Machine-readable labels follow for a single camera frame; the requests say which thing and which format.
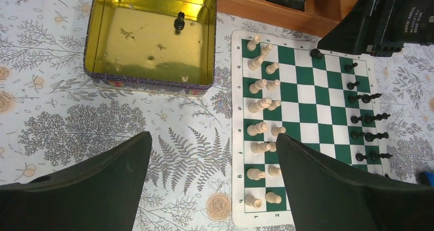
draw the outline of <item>chess piece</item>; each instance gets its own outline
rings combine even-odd
[[[250,180],[259,181],[265,178],[265,172],[258,169],[249,169],[247,170],[247,178],[249,178]]]
[[[265,79],[258,80],[254,84],[250,85],[249,91],[252,94],[256,94],[259,92],[259,90],[265,88],[266,85],[267,85],[267,80]]]
[[[271,105],[268,107],[268,110],[274,111],[276,108],[280,107],[282,105],[282,102],[280,100],[274,100],[271,102]]]
[[[271,102],[272,101],[269,98],[262,98],[255,103],[251,103],[249,105],[249,112],[257,113],[262,111],[263,109],[268,108],[271,105]]]
[[[256,49],[256,45],[261,41],[261,37],[259,35],[256,35],[253,37],[251,41],[247,43],[247,49],[249,51],[253,51]]]
[[[268,91],[274,91],[279,86],[280,86],[280,81],[274,80],[274,81],[268,81],[265,87],[267,88]]]
[[[349,90],[353,90],[354,87],[359,86],[359,85],[360,85],[360,82],[359,82],[359,81],[357,81],[357,82],[349,82],[349,83],[346,84],[346,87],[347,87]]]
[[[258,209],[262,206],[262,201],[260,199],[255,198],[253,195],[247,195],[245,198],[245,203],[249,207],[253,207],[255,209]]]
[[[255,136],[257,134],[264,133],[268,130],[268,125],[265,122],[260,122],[256,125],[250,125],[247,127],[247,134]]]
[[[277,69],[279,69],[279,63],[272,63],[271,65],[267,66],[265,68],[265,72],[267,72],[267,74],[271,75],[273,74]]]
[[[273,192],[268,192],[265,194],[265,200],[269,203],[280,204],[282,202],[282,197]]]
[[[280,133],[282,133],[282,134],[286,133],[286,128],[285,127],[274,127],[271,129],[271,134],[273,136],[278,136]]]
[[[343,68],[345,69],[346,72],[350,72],[353,68],[357,67],[359,64],[358,63],[353,63],[352,65],[345,65]]]

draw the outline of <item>white square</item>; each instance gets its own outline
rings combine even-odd
[[[265,165],[265,187],[285,187],[284,179],[282,176],[270,176],[268,168],[274,166],[280,168],[279,164],[266,164]]]
[[[282,127],[282,121],[264,120],[264,122],[268,125],[268,130],[264,133],[264,141],[276,142],[277,136],[273,136],[271,134],[271,129],[275,127]]]
[[[329,157],[336,158],[336,151],[334,144],[320,144],[319,151]]]
[[[312,67],[310,51],[294,49],[295,65],[301,67]]]
[[[295,66],[279,64],[279,78],[281,82],[297,83],[297,73]]]
[[[266,212],[267,211],[267,201],[265,200],[265,187],[246,187],[244,188],[244,192],[247,195],[252,195],[253,197],[260,199],[262,201],[262,205],[259,208],[254,208],[245,205],[246,213],[252,212]]]
[[[244,104],[244,118],[247,119],[256,119],[256,120],[263,120],[264,119],[264,112],[258,111],[257,113],[251,113],[249,111],[249,105],[257,102],[259,99],[252,99],[252,98],[243,98],[243,104]]]
[[[300,122],[298,103],[282,101],[282,121]]]
[[[297,84],[298,103],[316,104],[315,86]]]
[[[319,131],[317,123],[300,123],[302,143],[319,143]]]
[[[264,48],[268,43],[261,43],[261,49]],[[277,45],[272,45],[273,49],[268,53],[268,55],[265,57],[265,61],[268,62],[277,62],[279,63],[279,52],[277,50]]]
[[[321,104],[316,105],[316,114],[318,116],[318,123],[332,124],[332,110],[330,106]]]
[[[262,143],[261,141],[244,141],[244,163],[263,164],[265,155],[263,153],[252,152],[252,145]]]
[[[355,82],[356,82],[356,76],[355,76],[355,75],[342,73],[341,76],[342,76],[342,87],[343,87],[344,90],[349,90],[349,89],[346,87],[346,85],[347,85],[349,82],[352,82],[352,83],[355,83]]]
[[[348,133],[348,126],[333,125],[333,139],[336,145],[350,144],[350,136]]]
[[[256,69],[255,71],[252,71],[249,69],[249,61],[252,59],[250,58],[243,58],[243,77],[250,77],[255,79],[262,79],[262,70],[261,68]]]
[[[328,71],[341,72],[338,56],[325,54],[325,69]]]
[[[330,105],[333,107],[345,107],[345,97],[342,89],[329,89]]]
[[[328,88],[327,71],[313,68],[313,81],[316,86]]]

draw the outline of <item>wooden shelf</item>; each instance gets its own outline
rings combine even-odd
[[[357,0],[307,0],[305,12],[266,0],[217,0],[217,11],[319,37],[351,11]]]

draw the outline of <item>vinyl chess mat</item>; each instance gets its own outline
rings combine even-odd
[[[261,37],[261,43],[254,51],[247,49],[247,43],[255,35]],[[385,153],[383,140],[367,142],[360,137],[353,139],[351,131],[383,133],[382,123],[359,122],[353,124],[351,116],[376,115],[380,113],[378,100],[363,103],[348,101],[349,95],[374,94],[377,81],[374,75],[374,63],[370,56],[350,56],[341,53],[326,52],[322,59],[312,59],[310,50],[316,46],[307,41],[295,41],[272,35],[245,31],[234,31],[231,43],[232,69],[232,218],[240,227],[292,224],[291,208],[281,176],[269,176],[270,166],[279,167],[277,153],[253,153],[253,143],[275,142],[277,137],[271,134],[273,127],[285,127],[286,134],[344,163],[363,171],[384,175],[390,172],[387,160],[356,160],[356,153],[369,154],[371,151]],[[272,44],[273,49],[266,56],[262,66],[256,71],[248,68],[249,61],[261,54],[261,48]],[[268,65],[277,62],[279,69],[273,74],[265,71]],[[357,63],[350,72],[345,65]],[[260,79],[280,80],[280,86],[274,91],[266,88],[256,94],[249,91],[249,86]],[[348,82],[359,81],[353,90],[346,87]],[[248,105],[262,98],[280,100],[281,106],[274,111],[264,109],[251,113]],[[265,122],[268,131],[250,136],[249,125]],[[266,172],[260,180],[250,180],[247,170],[259,169]],[[265,195],[273,192],[281,196],[280,204],[268,203]],[[262,201],[260,208],[245,204],[247,195]]]

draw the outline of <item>green square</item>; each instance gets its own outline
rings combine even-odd
[[[286,129],[286,134],[292,138],[301,141],[300,123],[299,122],[282,122],[282,126]]]
[[[369,84],[369,78],[366,76],[356,76],[356,81],[360,82],[360,85],[357,86],[357,92],[363,93],[371,93],[371,87]]]
[[[272,192],[279,195],[282,198],[280,204],[267,202],[267,212],[281,212],[286,211],[286,190],[284,187],[267,187],[265,188],[265,193]]]
[[[351,103],[348,100],[348,97],[350,95],[357,96],[357,92],[355,92],[355,91],[348,91],[348,90],[344,90],[343,91],[343,96],[344,96],[344,99],[345,99],[345,107],[359,109],[359,101],[358,100],[356,100],[356,102],[354,102],[354,103]]]
[[[367,172],[367,165],[366,164],[353,164],[353,167]]]
[[[281,82],[280,97],[282,101],[298,103],[298,88],[297,84]]]
[[[380,148],[377,145],[367,145],[365,146],[365,152],[366,155],[369,155],[371,152],[380,153]],[[377,161],[373,161],[372,159],[367,159],[366,162],[368,164],[381,164],[381,159],[378,159]]]
[[[347,125],[346,111],[344,107],[330,107],[332,110],[332,124],[334,125]]]
[[[266,164],[279,164],[277,152],[264,152],[264,157]]]
[[[339,62],[340,62],[340,72],[354,74],[354,68],[352,68],[350,72],[347,72],[345,70],[345,66],[346,65],[352,65],[353,64],[353,60],[352,59],[345,58],[345,57],[339,57]]]
[[[348,126],[348,137],[350,138],[350,144],[351,145],[364,145],[364,139],[363,136],[359,136],[359,138],[357,139],[353,139],[351,137],[351,132],[352,131],[356,131],[358,133],[363,132],[362,127],[353,127],[353,126]]]
[[[342,75],[339,72],[327,71],[327,82],[331,89],[343,89]]]
[[[256,94],[252,94],[249,91],[250,85],[254,84],[258,79],[243,77],[243,97],[246,98],[254,98],[254,99],[262,99],[262,90],[259,90]]]
[[[264,134],[257,134],[255,136],[250,136],[247,133],[247,127],[250,125],[256,125],[260,122],[263,122],[263,120],[256,120],[256,119],[244,119],[244,140],[250,140],[250,141],[264,141]]]
[[[315,86],[315,98],[317,104],[323,104],[324,106],[330,105],[330,94],[328,88]]]
[[[277,52],[279,54],[280,64],[295,65],[295,54],[293,48],[277,46]]]
[[[297,73],[297,84],[313,85],[313,69],[310,67],[295,67]]]
[[[251,58],[254,59],[256,57],[258,57],[261,54],[261,44],[256,44],[256,48],[253,51],[250,51],[247,49],[247,43],[250,40],[241,40],[241,48],[242,48],[242,52],[243,52],[243,58]]]
[[[279,69],[275,70],[273,74],[268,74],[267,71],[265,71],[267,66],[272,65],[272,64],[273,64],[273,62],[268,62],[268,61],[262,62],[262,65],[261,65],[262,76],[264,79],[267,79],[267,80],[279,80],[280,79]]]
[[[336,153],[336,159],[351,164],[351,150],[350,145],[335,145],[335,153]]]
[[[318,115],[316,112],[316,104],[298,104],[300,113],[300,122],[317,123]]]
[[[282,121],[282,106],[277,107],[273,111],[264,109],[263,115],[264,115],[264,120]]]
[[[360,116],[373,116],[374,115],[374,111],[373,110],[364,110],[364,109],[360,109]],[[375,121],[373,121],[372,123],[366,123],[365,121],[362,121],[362,126],[363,127],[371,127],[371,128],[375,128]]]
[[[330,124],[318,124],[319,143],[334,144],[333,126]]]
[[[247,177],[247,171],[249,169],[258,169],[265,171],[265,164],[244,164],[244,187],[265,187],[265,178],[260,180],[250,180]]]

